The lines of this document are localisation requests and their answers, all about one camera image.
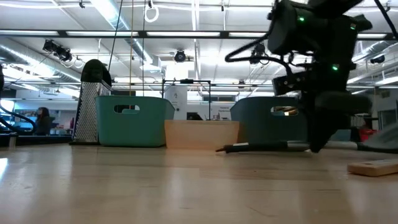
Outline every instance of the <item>wooden table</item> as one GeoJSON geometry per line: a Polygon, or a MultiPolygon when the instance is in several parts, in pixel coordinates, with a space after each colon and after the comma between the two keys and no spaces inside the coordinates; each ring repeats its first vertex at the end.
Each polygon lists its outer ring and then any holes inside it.
{"type": "Polygon", "coordinates": [[[398,156],[46,145],[0,152],[0,223],[397,223],[398,175],[349,175],[398,156]]]}

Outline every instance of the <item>ceiling-mounted camera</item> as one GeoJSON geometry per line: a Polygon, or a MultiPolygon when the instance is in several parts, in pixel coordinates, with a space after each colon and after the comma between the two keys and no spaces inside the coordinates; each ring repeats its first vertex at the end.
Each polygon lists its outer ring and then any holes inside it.
{"type": "Polygon", "coordinates": [[[176,62],[184,62],[187,56],[184,53],[184,50],[178,50],[177,53],[174,55],[174,60],[176,62]]]}
{"type": "Polygon", "coordinates": [[[70,49],[64,49],[62,47],[57,47],[54,56],[57,56],[63,62],[70,62],[73,58],[70,49]]]}
{"type": "Polygon", "coordinates": [[[63,48],[52,40],[45,40],[43,50],[50,54],[53,53],[54,56],[58,57],[63,62],[70,62],[73,58],[70,49],[63,48]]]}
{"type": "Polygon", "coordinates": [[[239,80],[239,83],[238,83],[239,85],[244,85],[245,84],[245,82],[244,82],[244,80],[239,80]]]}
{"type": "Polygon", "coordinates": [[[373,58],[370,60],[371,63],[383,63],[385,61],[385,57],[384,55],[377,57],[377,58],[373,58]]]}
{"type": "MultiPolygon", "coordinates": [[[[251,57],[261,57],[266,55],[266,46],[264,46],[264,43],[257,44],[254,47],[254,50],[251,52],[251,57]]],[[[256,65],[260,63],[261,61],[259,59],[250,59],[249,60],[251,65],[256,65]]]]}
{"type": "Polygon", "coordinates": [[[52,53],[57,50],[58,45],[55,44],[52,40],[45,40],[43,50],[47,53],[52,53]]]}

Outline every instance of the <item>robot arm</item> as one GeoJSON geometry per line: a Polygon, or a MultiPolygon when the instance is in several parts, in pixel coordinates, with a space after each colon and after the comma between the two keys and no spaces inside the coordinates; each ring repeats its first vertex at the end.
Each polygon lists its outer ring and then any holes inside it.
{"type": "Polygon", "coordinates": [[[372,107],[367,97],[346,91],[349,71],[356,67],[351,61],[356,38],[359,32],[371,29],[372,24],[363,15],[350,17],[343,13],[361,1],[309,0],[308,4],[300,4],[276,0],[268,15],[271,20],[268,33],[225,58],[227,62],[270,60],[285,67],[286,76],[272,81],[275,95],[301,91],[300,110],[307,117],[308,142],[313,152],[318,152],[337,129],[349,126],[351,114],[365,113],[372,107]],[[266,56],[233,58],[266,39],[273,54],[281,58],[293,55],[293,52],[311,55],[312,62],[296,65],[305,71],[293,73],[282,59],[266,56]]]}

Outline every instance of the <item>red object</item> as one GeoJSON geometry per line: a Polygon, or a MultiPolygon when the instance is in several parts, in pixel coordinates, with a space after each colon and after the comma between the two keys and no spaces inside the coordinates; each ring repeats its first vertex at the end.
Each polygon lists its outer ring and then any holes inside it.
{"type": "Polygon", "coordinates": [[[377,132],[377,130],[372,130],[372,129],[360,129],[360,130],[359,130],[359,136],[360,136],[360,138],[361,138],[361,142],[364,142],[364,141],[368,140],[369,137],[370,137],[372,134],[376,133],[376,132],[377,132]]]}

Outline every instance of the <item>wooden block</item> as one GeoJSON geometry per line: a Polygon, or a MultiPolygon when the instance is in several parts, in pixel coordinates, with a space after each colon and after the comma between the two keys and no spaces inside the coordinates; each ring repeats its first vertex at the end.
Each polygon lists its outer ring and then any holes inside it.
{"type": "Polygon", "coordinates": [[[384,159],[380,161],[358,162],[348,164],[347,171],[352,174],[379,177],[398,173],[398,159],[384,159]]]}
{"type": "Polygon", "coordinates": [[[169,149],[216,150],[238,142],[239,122],[166,120],[165,132],[169,149]]]}

